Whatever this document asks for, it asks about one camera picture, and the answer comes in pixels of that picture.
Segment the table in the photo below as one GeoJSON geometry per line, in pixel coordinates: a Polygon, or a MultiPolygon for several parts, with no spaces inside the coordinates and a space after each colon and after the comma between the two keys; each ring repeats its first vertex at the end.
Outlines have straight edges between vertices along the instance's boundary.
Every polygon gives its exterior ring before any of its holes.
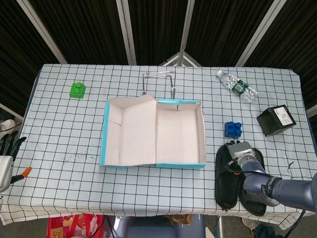
{"type": "MultiPolygon", "coordinates": [[[[284,179],[311,179],[317,158],[302,99],[299,76],[288,69],[221,68],[259,92],[253,103],[224,88],[214,67],[45,64],[40,71],[25,116],[21,136],[27,136],[13,174],[26,167],[29,176],[3,193],[4,224],[81,212],[120,216],[198,213],[235,215],[290,227],[300,211],[278,205],[261,217],[240,202],[225,212],[214,199],[214,159],[227,121],[243,124],[241,141],[264,155],[266,171],[284,179]],[[206,126],[206,167],[203,170],[125,169],[99,165],[105,102],[114,97],[142,95],[142,74],[176,71],[176,98],[203,101],[206,126]],[[83,82],[83,99],[69,97],[72,83],[83,82]],[[297,125],[265,138],[256,117],[268,107],[286,104],[297,125]]],[[[164,78],[149,80],[147,93],[170,98],[164,78]]]]}

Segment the cable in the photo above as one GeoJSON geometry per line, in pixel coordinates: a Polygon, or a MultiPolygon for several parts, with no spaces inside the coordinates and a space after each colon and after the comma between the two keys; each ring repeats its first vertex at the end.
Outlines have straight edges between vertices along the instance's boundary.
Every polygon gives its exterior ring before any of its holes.
{"type": "Polygon", "coordinates": [[[13,128],[15,128],[15,127],[21,125],[21,124],[22,124],[22,123],[19,123],[18,125],[15,125],[15,126],[9,128],[9,129],[7,129],[7,130],[0,130],[0,132],[5,132],[5,131],[8,131],[8,130],[11,130],[11,129],[13,129],[13,128]]]}
{"type": "Polygon", "coordinates": [[[288,236],[292,233],[292,231],[296,228],[296,226],[298,225],[298,223],[300,222],[300,220],[303,218],[303,215],[305,214],[306,210],[303,210],[302,213],[300,214],[299,218],[297,219],[297,221],[294,223],[294,225],[292,226],[292,228],[288,231],[288,233],[286,234],[286,236],[284,238],[288,238],[288,236]]]}
{"type": "Polygon", "coordinates": [[[91,235],[90,238],[93,238],[95,234],[97,234],[97,232],[100,230],[100,228],[103,226],[104,224],[104,220],[105,220],[105,216],[103,218],[103,222],[100,223],[100,226],[95,230],[95,232],[91,235]]]}
{"type": "Polygon", "coordinates": [[[218,221],[219,221],[219,218],[220,218],[220,217],[221,217],[221,216],[218,216],[217,221],[216,221],[216,225],[215,225],[215,227],[214,227],[214,238],[218,238],[217,225],[218,225],[218,221]]]}
{"type": "Polygon", "coordinates": [[[109,219],[108,219],[108,217],[107,217],[107,216],[106,216],[106,220],[107,220],[108,225],[109,225],[109,227],[110,227],[110,231],[111,231],[112,237],[114,237],[114,235],[113,235],[113,231],[112,231],[112,227],[111,227],[111,224],[110,224],[109,219]]]}
{"type": "Polygon", "coordinates": [[[238,170],[231,170],[231,169],[228,169],[228,171],[231,173],[257,174],[257,175],[265,175],[265,176],[271,177],[271,175],[268,175],[262,172],[257,172],[257,171],[238,171],[238,170]]]}

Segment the black slipper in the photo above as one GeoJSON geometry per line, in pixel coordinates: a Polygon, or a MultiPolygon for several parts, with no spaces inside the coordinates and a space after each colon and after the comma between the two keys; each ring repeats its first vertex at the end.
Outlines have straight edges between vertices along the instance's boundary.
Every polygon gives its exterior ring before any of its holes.
{"type": "MultiPolygon", "coordinates": [[[[265,170],[264,167],[264,160],[263,160],[263,155],[262,153],[258,150],[253,148],[255,153],[256,153],[256,159],[259,161],[263,169],[265,170]]],[[[261,217],[265,214],[266,212],[266,205],[260,202],[257,202],[254,200],[254,197],[249,194],[243,187],[244,180],[246,179],[245,175],[243,175],[243,178],[241,182],[239,183],[239,198],[244,206],[244,208],[250,212],[251,214],[261,217]]]]}
{"type": "Polygon", "coordinates": [[[229,144],[220,147],[215,160],[214,197],[223,210],[231,209],[237,204],[239,182],[242,178],[241,175],[229,172],[225,167],[231,160],[227,147],[229,144]]]}

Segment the white label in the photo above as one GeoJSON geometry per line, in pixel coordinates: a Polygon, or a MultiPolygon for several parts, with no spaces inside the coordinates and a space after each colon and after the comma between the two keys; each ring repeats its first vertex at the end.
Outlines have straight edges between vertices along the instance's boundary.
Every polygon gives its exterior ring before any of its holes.
{"type": "Polygon", "coordinates": [[[243,87],[241,87],[239,84],[236,84],[235,89],[236,89],[237,91],[241,92],[242,89],[243,89],[243,87]]]}
{"type": "Polygon", "coordinates": [[[282,125],[289,125],[293,123],[292,119],[289,117],[284,107],[275,108],[274,111],[277,117],[279,118],[279,120],[281,121],[282,125]]]}

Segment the orange handle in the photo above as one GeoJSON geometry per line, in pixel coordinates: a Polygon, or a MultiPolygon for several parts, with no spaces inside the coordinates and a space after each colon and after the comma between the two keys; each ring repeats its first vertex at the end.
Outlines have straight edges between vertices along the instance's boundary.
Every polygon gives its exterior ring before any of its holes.
{"type": "Polygon", "coordinates": [[[29,175],[29,173],[31,172],[31,170],[32,170],[31,167],[27,167],[27,168],[25,169],[25,171],[23,171],[23,173],[21,173],[21,175],[22,175],[24,178],[26,178],[26,177],[29,175]]]}

